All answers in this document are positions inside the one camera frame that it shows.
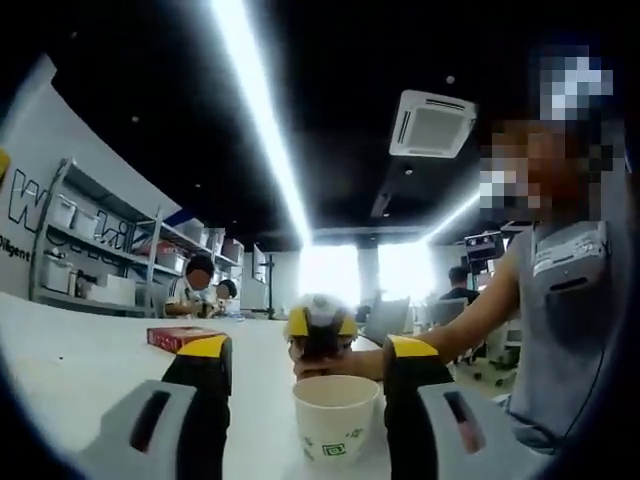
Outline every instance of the bright window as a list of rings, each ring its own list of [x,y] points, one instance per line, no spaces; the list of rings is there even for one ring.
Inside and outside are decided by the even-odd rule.
[[[380,289],[385,301],[426,298],[433,290],[433,272],[426,242],[396,243],[378,247]]]
[[[355,245],[310,246],[300,252],[300,294],[324,293],[355,307],[360,303]]]

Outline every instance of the ceiling air conditioner vent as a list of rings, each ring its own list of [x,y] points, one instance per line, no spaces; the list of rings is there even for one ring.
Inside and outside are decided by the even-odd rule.
[[[389,153],[400,156],[455,158],[476,119],[471,102],[434,93],[405,90]]]

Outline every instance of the black ceiling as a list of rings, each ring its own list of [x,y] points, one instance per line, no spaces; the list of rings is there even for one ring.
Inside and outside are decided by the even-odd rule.
[[[479,135],[491,119],[527,104],[528,54],[539,35],[469,29],[401,3],[245,1],[311,227],[335,232],[328,241],[426,229],[473,188]],[[293,230],[210,5],[94,1],[65,10],[48,37],[54,85],[177,203],[246,241],[284,248]],[[476,131],[458,158],[389,156],[405,89],[477,102]],[[440,241],[492,226],[472,213]]]

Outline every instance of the table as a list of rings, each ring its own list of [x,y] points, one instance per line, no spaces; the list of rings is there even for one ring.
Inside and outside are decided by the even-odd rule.
[[[343,471],[314,468],[297,440],[295,378],[283,337],[270,320],[139,319],[72,312],[0,292],[0,339],[12,381],[51,446],[62,455],[86,447],[100,418],[146,379],[160,379],[174,356],[146,344],[146,329],[201,325],[233,340],[231,426],[224,477],[262,480],[385,479],[389,453],[381,396],[371,438]],[[355,349],[377,348],[365,339]]]

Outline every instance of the white paper cup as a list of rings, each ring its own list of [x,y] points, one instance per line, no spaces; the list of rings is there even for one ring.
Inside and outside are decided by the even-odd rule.
[[[378,384],[361,377],[328,375],[300,380],[293,395],[306,457],[333,465],[355,460],[371,429]]]

